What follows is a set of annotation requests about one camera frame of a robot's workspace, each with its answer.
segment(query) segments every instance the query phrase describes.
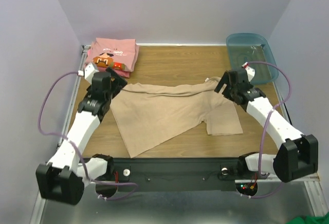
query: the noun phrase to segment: metal floor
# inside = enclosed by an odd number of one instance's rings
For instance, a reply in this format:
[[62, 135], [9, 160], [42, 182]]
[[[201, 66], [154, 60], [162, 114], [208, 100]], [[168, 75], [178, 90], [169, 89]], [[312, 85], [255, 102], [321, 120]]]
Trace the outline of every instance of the metal floor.
[[[269, 193], [278, 185], [259, 182], [257, 195]], [[288, 183], [264, 199], [248, 199], [221, 191], [137, 192], [126, 200], [112, 202], [97, 199], [93, 184], [85, 189], [75, 207], [46, 202], [41, 223], [281, 224], [303, 215], [314, 215], [303, 182]]]

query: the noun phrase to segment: screw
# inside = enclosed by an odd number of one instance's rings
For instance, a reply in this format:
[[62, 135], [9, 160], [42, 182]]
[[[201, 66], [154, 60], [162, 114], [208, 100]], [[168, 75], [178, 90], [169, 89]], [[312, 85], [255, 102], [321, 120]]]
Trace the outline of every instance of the screw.
[[222, 175], [228, 175], [228, 169], [226, 167], [222, 168]]
[[125, 169], [125, 170], [123, 170], [123, 175], [124, 175], [125, 177], [129, 176], [129, 175], [130, 175], [130, 170], [129, 170], [129, 169]]

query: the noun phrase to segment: cable connector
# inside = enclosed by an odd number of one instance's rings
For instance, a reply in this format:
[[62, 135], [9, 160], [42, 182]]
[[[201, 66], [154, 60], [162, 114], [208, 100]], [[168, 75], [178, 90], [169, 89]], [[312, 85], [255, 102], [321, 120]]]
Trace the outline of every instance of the cable connector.
[[78, 76], [79, 76], [79, 77], [84, 77], [84, 71], [79, 70], [79, 71], [78, 71]]
[[88, 81], [89, 84], [92, 84], [92, 79], [94, 73], [99, 72], [95, 63], [91, 62], [84, 68], [84, 79]]
[[248, 62], [246, 62], [242, 65], [243, 68], [247, 68], [247, 66], [249, 66]]

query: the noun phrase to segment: black bracket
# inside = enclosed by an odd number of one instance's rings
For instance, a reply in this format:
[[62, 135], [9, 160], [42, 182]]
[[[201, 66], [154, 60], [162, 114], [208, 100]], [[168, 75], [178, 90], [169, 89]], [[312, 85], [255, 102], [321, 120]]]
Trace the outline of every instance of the black bracket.
[[224, 84], [226, 87], [223, 90], [223, 96], [240, 105], [244, 111], [247, 110], [249, 101], [258, 97], [266, 97], [260, 89], [250, 84], [245, 68], [226, 71], [214, 91], [219, 93]]
[[283, 182], [316, 173], [318, 170], [318, 140], [313, 135], [287, 139], [277, 153], [273, 168]]
[[35, 172], [42, 198], [76, 205], [84, 192], [82, 178], [69, 170], [40, 164]]
[[97, 72], [92, 78], [92, 84], [87, 94], [79, 103], [78, 112], [88, 111], [98, 116], [102, 122], [109, 111], [111, 100], [127, 85], [127, 81], [120, 77], [113, 69]]

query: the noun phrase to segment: green cloth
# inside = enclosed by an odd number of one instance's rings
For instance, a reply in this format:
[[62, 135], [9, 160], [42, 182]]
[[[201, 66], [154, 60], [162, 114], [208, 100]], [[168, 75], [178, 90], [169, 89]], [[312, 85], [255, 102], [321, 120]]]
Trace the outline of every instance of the green cloth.
[[329, 224], [329, 212], [323, 217], [297, 217], [287, 224]]

